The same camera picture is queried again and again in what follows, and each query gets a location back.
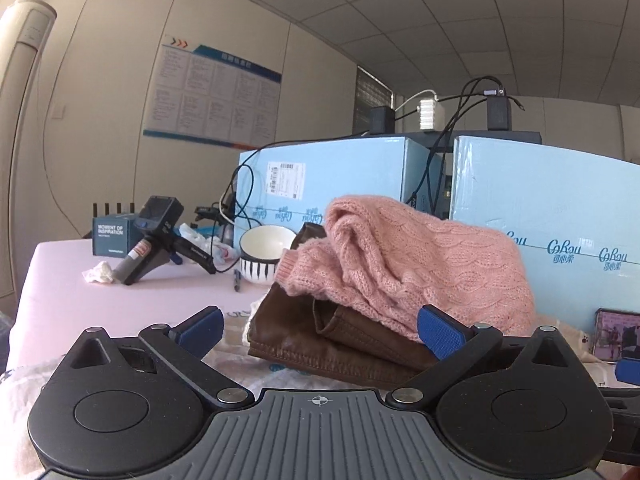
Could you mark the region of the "pink knitted sweater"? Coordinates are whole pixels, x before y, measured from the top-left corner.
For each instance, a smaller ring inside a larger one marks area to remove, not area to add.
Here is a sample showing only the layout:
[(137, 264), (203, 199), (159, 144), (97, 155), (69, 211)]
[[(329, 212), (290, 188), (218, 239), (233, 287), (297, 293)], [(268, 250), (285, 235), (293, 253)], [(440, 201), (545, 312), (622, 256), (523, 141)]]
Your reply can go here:
[(288, 295), (349, 307), (412, 341), (424, 306), (511, 336), (534, 324), (534, 296), (506, 234), (373, 195), (332, 200), (323, 229), (283, 253), (274, 280)]

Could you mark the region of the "smartphone playing video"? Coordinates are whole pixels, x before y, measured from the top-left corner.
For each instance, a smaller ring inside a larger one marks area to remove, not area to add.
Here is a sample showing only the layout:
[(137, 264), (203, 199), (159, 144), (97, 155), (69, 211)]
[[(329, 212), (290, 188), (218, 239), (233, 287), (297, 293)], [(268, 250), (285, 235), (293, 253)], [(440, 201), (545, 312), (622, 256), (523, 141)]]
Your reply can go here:
[(592, 342), (593, 355), (605, 362), (639, 359), (638, 313), (599, 309)]

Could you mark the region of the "black pen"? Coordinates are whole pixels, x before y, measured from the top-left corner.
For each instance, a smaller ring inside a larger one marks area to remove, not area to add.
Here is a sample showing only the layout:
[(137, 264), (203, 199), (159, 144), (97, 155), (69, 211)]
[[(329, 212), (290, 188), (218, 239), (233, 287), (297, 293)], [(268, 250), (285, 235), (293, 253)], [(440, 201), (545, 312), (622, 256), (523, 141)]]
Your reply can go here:
[(235, 292), (241, 291), (242, 275), (238, 269), (233, 270), (233, 288)]

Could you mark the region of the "spare black handheld gripper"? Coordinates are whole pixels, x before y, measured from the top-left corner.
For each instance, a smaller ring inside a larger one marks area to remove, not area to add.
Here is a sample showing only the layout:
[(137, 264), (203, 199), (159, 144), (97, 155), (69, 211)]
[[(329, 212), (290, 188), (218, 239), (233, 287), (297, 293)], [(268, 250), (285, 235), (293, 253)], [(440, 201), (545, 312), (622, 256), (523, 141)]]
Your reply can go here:
[(211, 255), (176, 233), (175, 225), (183, 211), (182, 203), (175, 197), (152, 195), (148, 199), (134, 219), (134, 225), (143, 237), (116, 266), (113, 271), (115, 282), (137, 283), (146, 274), (168, 263), (172, 255), (192, 260), (208, 274), (217, 272)]

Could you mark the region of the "crumpled white tissue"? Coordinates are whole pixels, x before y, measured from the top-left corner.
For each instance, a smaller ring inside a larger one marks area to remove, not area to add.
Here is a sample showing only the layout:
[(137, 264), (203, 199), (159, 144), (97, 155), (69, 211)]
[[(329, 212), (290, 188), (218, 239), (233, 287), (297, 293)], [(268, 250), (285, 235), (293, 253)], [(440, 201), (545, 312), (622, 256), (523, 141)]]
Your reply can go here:
[(107, 261), (100, 261), (92, 269), (81, 273), (82, 278), (88, 284), (96, 283), (101, 285), (113, 284), (116, 281), (114, 270)]

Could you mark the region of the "brown leather jacket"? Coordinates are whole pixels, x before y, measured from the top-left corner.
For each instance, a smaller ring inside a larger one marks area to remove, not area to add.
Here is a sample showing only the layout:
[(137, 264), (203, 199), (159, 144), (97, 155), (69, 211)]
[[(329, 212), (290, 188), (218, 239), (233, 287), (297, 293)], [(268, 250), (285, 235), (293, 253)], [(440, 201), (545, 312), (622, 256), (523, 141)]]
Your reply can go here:
[(437, 363), (424, 344), (349, 307), (274, 284), (248, 323), (248, 354), (294, 370), (390, 390)]

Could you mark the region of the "white striped ceramic bowl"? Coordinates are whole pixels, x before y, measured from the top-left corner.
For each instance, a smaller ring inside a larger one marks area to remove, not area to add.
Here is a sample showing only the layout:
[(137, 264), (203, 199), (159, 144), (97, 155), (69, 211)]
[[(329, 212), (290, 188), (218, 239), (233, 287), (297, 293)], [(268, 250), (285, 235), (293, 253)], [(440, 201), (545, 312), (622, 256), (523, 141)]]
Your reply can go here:
[(245, 281), (271, 286), (283, 253), (290, 249), (296, 233), (285, 226), (256, 226), (239, 240), (240, 273)]

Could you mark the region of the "dark teal product box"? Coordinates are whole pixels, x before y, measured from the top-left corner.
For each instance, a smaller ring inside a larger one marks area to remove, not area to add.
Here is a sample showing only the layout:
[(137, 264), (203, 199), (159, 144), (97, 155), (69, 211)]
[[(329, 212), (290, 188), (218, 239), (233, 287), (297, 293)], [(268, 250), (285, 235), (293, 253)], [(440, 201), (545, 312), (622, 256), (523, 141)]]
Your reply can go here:
[(92, 220), (92, 254), (125, 258), (143, 235), (134, 223), (136, 214), (109, 214)]

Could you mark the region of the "large light blue box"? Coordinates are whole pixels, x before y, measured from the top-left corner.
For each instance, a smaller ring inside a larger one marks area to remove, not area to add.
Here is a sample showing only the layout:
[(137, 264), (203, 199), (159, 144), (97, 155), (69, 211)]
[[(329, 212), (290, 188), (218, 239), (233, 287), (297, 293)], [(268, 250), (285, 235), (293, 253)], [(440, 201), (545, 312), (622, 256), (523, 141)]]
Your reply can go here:
[(585, 332), (639, 310), (639, 167), (523, 142), (454, 142), (450, 219), (514, 241), (536, 310)]

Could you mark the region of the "white power strip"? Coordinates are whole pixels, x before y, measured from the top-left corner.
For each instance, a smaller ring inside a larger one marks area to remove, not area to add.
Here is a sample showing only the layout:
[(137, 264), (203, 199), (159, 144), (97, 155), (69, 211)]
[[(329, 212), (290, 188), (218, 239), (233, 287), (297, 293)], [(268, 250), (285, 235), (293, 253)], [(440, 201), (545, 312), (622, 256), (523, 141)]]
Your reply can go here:
[(423, 99), (420, 101), (419, 107), (419, 128), (422, 131), (438, 131), (442, 130), (442, 120), (444, 112), (440, 106), (439, 100), (436, 98)]

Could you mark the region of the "black power adapter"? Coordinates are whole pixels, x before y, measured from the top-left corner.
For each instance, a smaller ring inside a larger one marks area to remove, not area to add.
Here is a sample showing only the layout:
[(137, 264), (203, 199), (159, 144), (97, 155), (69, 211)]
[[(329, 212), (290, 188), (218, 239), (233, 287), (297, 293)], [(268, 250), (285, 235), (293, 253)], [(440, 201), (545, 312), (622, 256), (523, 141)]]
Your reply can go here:
[(503, 90), (486, 91), (486, 122), (489, 131), (510, 131), (511, 103)]

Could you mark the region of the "white air conditioner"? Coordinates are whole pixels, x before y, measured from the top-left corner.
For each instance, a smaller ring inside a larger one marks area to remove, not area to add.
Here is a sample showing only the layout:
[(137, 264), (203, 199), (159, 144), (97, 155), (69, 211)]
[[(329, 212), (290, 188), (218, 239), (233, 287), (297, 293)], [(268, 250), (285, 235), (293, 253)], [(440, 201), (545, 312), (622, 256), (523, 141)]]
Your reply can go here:
[(24, 108), (57, 17), (41, 0), (16, 0), (1, 17), (1, 311), (6, 315), (17, 309), (13, 191)]

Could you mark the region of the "wall notice poster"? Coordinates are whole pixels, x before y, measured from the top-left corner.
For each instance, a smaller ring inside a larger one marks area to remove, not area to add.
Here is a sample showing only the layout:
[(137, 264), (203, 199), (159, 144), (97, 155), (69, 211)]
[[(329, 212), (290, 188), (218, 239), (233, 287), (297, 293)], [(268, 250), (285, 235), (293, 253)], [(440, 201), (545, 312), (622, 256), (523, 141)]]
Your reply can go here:
[(260, 148), (276, 137), (282, 75), (246, 58), (166, 35), (142, 134), (225, 148)]

